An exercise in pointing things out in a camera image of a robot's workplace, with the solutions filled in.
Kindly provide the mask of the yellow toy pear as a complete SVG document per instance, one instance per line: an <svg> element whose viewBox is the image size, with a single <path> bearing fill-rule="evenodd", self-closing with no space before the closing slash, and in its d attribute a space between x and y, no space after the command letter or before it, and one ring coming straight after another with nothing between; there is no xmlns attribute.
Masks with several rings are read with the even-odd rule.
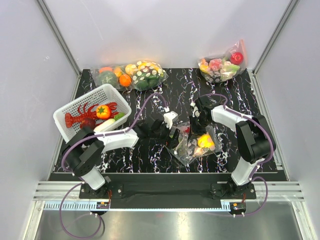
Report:
<svg viewBox="0 0 320 240"><path fill-rule="evenodd" d="M203 134L202 136L197 138L197 145L200 148L214 148L215 147L215 143L208 133Z"/></svg>

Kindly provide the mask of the clear zip top bag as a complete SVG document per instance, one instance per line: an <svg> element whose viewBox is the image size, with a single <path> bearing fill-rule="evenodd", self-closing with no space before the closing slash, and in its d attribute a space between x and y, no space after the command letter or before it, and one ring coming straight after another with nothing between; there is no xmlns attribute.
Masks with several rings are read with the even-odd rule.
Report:
<svg viewBox="0 0 320 240"><path fill-rule="evenodd" d="M221 143L219 142L215 130L211 125L208 125L206 127L205 134L210 135L215 144L215 147L203 148L202 156L194 156L195 148L199 148L197 144L197 138L199 138L201 135L189 136L190 133L184 132L182 130L182 127L190 127L190 124L187 122L180 123L174 127L180 130L180 134L178 137L179 144L173 149L168 149L167 147L166 148L168 149L169 153L178 160L178 163L183 166L190 165L196 158L216 154L222 150Z"/></svg>

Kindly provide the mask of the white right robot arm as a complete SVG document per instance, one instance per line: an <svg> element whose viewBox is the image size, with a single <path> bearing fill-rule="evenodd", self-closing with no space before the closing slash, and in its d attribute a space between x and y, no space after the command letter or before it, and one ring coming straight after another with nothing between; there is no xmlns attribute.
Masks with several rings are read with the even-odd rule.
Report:
<svg viewBox="0 0 320 240"><path fill-rule="evenodd" d="M227 192L230 197L239 198L254 173L273 158L276 150L266 118L261 114L240 113L227 107L226 103L213 103L208 95L197 98L190 108L190 138L203 135L211 124L221 124L235 132L240 159L231 173Z"/></svg>

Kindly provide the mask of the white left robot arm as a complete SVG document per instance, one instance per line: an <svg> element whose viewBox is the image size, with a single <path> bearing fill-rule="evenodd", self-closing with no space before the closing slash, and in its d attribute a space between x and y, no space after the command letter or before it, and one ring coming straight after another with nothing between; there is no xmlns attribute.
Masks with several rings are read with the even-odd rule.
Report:
<svg viewBox="0 0 320 240"><path fill-rule="evenodd" d="M162 119L136 119L131 126L120 130L94 132L84 127L67 142L62 152L61 166L87 183L97 198L108 193L107 181L96 167L102 153L121 148L132 148L144 139L155 139L167 145L173 140L170 132L176 117L166 113Z"/></svg>

